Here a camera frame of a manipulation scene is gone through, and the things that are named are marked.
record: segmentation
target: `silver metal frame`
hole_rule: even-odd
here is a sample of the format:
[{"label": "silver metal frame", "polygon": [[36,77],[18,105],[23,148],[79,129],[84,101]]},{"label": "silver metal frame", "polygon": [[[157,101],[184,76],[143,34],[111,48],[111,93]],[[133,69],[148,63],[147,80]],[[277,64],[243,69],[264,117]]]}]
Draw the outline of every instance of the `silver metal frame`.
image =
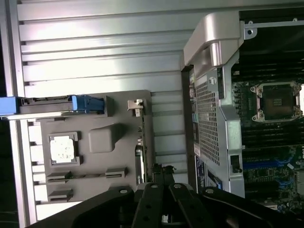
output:
[{"label": "silver metal frame", "polygon": [[[203,153],[200,156],[206,168],[223,182],[223,189],[241,197],[245,196],[243,174],[234,173],[230,165],[230,157],[238,155],[242,168],[240,118],[232,103],[231,68],[239,58],[243,30],[238,11],[211,13],[200,21],[184,48],[185,64],[194,65],[195,87],[207,82],[208,91],[214,92],[216,98],[218,162]],[[222,67],[222,99],[219,99],[218,67]]]},{"label": "silver metal frame", "polygon": [[[17,1],[0,0],[0,29],[7,96],[24,96]],[[10,121],[20,227],[37,221],[28,121]]]}]

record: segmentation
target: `cpu socket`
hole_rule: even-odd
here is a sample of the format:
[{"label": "cpu socket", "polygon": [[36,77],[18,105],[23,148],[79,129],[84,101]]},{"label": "cpu socket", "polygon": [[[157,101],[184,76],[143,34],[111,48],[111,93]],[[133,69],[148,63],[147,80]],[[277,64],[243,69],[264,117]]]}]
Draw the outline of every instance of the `cpu socket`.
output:
[{"label": "cpu socket", "polygon": [[253,86],[257,114],[252,120],[260,123],[291,121],[302,116],[301,84],[296,82],[264,83]]}]

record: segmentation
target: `screw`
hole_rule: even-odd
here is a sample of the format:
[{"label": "screw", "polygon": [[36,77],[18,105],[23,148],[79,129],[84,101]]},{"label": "screw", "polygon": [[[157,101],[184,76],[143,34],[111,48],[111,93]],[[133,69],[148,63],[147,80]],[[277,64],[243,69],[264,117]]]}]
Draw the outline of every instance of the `screw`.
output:
[{"label": "screw", "polygon": [[207,192],[208,194],[213,194],[213,193],[214,193],[214,190],[212,190],[212,189],[206,189],[206,192]]}]

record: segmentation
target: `dark background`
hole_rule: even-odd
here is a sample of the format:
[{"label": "dark background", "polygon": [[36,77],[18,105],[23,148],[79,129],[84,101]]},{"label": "dark background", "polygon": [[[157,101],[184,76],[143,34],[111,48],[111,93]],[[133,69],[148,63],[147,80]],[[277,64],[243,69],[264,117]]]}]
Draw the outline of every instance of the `dark background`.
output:
[{"label": "dark background", "polygon": [[[0,97],[6,96],[0,42]],[[0,227],[19,227],[9,122],[0,120]]]}]

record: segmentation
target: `label sticker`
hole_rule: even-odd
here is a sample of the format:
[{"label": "label sticker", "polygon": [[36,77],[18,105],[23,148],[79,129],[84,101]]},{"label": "label sticker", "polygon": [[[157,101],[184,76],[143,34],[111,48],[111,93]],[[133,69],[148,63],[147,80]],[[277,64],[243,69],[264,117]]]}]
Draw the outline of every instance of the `label sticker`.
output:
[{"label": "label sticker", "polygon": [[194,153],[200,157],[200,146],[196,143],[194,144]]}]

